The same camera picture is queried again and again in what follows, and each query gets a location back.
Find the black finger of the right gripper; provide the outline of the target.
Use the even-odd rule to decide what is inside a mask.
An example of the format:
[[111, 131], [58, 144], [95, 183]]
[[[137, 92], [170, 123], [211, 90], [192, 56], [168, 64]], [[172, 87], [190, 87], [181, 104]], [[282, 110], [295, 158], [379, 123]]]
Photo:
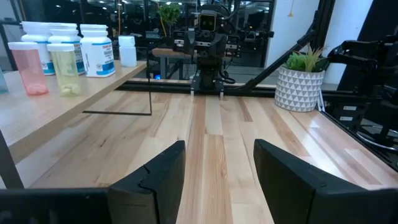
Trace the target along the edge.
[[217, 34], [217, 57], [223, 58], [226, 51], [228, 36], [225, 34]]
[[184, 33], [183, 52], [187, 55], [195, 53], [195, 31], [188, 30]]

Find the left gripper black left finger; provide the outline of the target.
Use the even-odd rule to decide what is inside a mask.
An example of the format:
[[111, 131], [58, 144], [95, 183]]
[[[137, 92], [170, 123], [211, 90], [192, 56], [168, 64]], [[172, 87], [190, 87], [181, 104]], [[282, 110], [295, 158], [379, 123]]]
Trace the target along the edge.
[[176, 141], [109, 186], [112, 224], [176, 224], [185, 177], [185, 142]]

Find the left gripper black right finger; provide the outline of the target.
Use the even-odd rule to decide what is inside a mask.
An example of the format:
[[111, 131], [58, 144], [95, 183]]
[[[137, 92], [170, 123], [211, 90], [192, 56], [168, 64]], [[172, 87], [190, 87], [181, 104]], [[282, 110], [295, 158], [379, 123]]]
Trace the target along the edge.
[[254, 141], [253, 157], [275, 224], [336, 223], [342, 206], [326, 195], [358, 189], [263, 139]]

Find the small plain white bottle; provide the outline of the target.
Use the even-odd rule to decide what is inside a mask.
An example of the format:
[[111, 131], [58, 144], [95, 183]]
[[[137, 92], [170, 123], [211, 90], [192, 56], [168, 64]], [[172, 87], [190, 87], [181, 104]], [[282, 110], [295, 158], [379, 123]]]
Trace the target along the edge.
[[134, 36], [120, 35], [119, 57], [123, 67], [135, 67], [137, 65], [136, 43]]

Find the yellow translucent pill bottle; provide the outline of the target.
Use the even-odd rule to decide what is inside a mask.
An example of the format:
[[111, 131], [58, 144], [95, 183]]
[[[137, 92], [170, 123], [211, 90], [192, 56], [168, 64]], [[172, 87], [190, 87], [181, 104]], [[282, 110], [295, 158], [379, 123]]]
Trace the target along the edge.
[[78, 96], [81, 83], [78, 75], [73, 44], [48, 44], [47, 49], [55, 69], [62, 96]]

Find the red translucent pill bottle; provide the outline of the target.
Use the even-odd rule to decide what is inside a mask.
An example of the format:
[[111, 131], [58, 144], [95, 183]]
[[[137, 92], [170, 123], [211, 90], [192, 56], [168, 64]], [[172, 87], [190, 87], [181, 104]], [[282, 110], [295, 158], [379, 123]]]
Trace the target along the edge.
[[39, 45], [35, 42], [8, 42], [25, 92], [29, 96], [44, 95], [49, 92], [39, 57]]

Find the wooden background desk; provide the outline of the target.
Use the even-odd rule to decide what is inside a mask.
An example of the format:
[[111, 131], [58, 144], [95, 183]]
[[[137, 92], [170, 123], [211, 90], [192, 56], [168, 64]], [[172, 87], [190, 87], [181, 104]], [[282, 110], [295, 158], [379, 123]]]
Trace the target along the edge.
[[159, 47], [152, 49], [152, 54], [160, 58], [160, 75], [163, 79], [167, 79], [167, 75], [169, 74], [169, 60], [171, 58], [179, 60], [193, 60], [196, 58], [196, 55], [187, 55], [183, 52], [174, 52], [172, 49]]

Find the small green background plant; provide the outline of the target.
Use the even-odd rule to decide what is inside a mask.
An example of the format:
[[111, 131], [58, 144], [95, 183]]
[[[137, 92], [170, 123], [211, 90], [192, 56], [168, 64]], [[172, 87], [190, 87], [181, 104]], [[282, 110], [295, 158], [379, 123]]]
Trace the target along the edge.
[[170, 26], [173, 26], [177, 23], [180, 17], [180, 8], [178, 4], [166, 4], [158, 9], [158, 13], [160, 14], [163, 22]]

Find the green succulent plant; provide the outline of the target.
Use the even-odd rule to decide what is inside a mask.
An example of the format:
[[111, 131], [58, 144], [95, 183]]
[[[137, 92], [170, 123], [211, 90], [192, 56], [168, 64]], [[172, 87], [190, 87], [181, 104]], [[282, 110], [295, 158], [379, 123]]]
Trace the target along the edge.
[[330, 59], [322, 56], [326, 47], [313, 49], [309, 44], [307, 47], [307, 53], [293, 51], [282, 67], [289, 70], [313, 73], [326, 70], [330, 64]]

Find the white grey triangle-pattern pot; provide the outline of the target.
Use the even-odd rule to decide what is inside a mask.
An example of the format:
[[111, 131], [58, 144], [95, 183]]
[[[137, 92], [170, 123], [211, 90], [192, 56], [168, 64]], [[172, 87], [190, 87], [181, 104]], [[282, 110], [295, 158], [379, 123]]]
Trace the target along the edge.
[[325, 72], [300, 72], [279, 68], [275, 103], [295, 112], [324, 111], [322, 83]]

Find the black box white labels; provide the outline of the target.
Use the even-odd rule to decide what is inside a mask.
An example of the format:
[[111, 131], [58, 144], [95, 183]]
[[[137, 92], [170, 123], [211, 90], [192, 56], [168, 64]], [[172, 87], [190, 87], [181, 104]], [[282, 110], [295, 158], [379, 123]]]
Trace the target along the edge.
[[365, 108], [365, 105], [361, 103], [334, 103], [332, 115], [343, 126], [352, 131], [357, 131]]

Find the black office chair base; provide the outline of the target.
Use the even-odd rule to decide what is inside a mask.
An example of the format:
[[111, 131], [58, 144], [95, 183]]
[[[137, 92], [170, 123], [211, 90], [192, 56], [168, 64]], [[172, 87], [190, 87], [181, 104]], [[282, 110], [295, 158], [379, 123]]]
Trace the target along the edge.
[[388, 151], [398, 151], [398, 131], [384, 131], [382, 126], [362, 124], [356, 133], [365, 142]]

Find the black equipment stand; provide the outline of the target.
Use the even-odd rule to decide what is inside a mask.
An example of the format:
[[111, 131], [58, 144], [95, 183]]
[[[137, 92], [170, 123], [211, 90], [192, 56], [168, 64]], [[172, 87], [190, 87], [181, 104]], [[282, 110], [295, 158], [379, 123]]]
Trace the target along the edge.
[[346, 40], [327, 56], [344, 64], [350, 98], [380, 98], [398, 105], [398, 0], [374, 0], [358, 40]]

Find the black table frame rail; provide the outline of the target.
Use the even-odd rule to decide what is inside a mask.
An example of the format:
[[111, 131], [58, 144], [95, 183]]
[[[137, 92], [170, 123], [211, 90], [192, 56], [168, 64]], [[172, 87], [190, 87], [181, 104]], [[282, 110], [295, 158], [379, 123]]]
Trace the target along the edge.
[[[120, 91], [148, 91], [157, 93], [185, 93], [191, 95], [218, 95], [222, 96], [245, 96], [245, 97], [263, 97], [263, 98], [273, 98], [275, 97], [276, 87], [260, 87], [256, 86], [252, 90], [248, 91], [238, 91], [237, 86], [224, 85], [218, 82], [214, 90], [202, 90], [198, 87], [197, 82], [193, 83], [176, 83], [173, 80], [129, 80], [123, 83], [118, 90]], [[380, 103], [380, 97], [367, 97], [367, 96], [357, 96], [353, 93], [342, 93], [340, 91], [322, 91], [323, 102], [327, 103], [361, 103], [365, 106], [371, 103]], [[381, 149], [376, 146], [362, 140], [356, 133], [357, 131], [352, 131], [347, 127], [343, 126], [333, 115], [327, 112], [326, 108], [321, 111], [321, 114], [326, 116], [332, 123], [339, 126], [344, 132], [349, 134], [367, 150], [373, 153], [380, 160], [385, 162], [389, 167], [398, 172], [398, 152], [388, 151], [386, 149]]]

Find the black slanted frame strut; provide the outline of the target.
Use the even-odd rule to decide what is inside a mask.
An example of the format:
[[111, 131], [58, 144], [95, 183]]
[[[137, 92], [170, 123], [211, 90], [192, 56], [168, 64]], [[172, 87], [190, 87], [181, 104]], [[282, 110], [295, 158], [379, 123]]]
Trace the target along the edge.
[[308, 31], [305, 33], [305, 35], [303, 35], [293, 47], [288, 49], [286, 53], [280, 56], [275, 62], [268, 66], [258, 76], [249, 80], [244, 85], [236, 87], [236, 89], [238, 91], [252, 90], [258, 84], [260, 84], [260, 82], [262, 82], [269, 75], [271, 75], [271, 73], [276, 71], [283, 63], [285, 63], [293, 51], [299, 51], [307, 44], [310, 44], [313, 50], [319, 47], [323, 47], [334, 5], [335, 0], [320, 0], [318, 4], [318, 9], [315, 11], [314, 14], [313, 22], [308, 28]]

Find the wooden shelf black metal frame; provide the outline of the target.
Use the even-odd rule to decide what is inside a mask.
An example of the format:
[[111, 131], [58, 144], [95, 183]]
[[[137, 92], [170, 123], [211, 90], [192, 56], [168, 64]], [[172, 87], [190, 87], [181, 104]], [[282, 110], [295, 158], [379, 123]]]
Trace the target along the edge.
[[8, 93], [0, 94], [0, 189], [24, 187], [16, 165], [51, 133], [78, 114], [84, 112], [107, 94], [143, 71], [145, 61], [135, 67], [122, 67], [115, 62], [116, 72], [107, 78], [80, 77], [82, 93], [62, 97], [55, 76], [47, 76], [49, 92], [27, 96], [19, 72], [7, 72], [4, 78]]

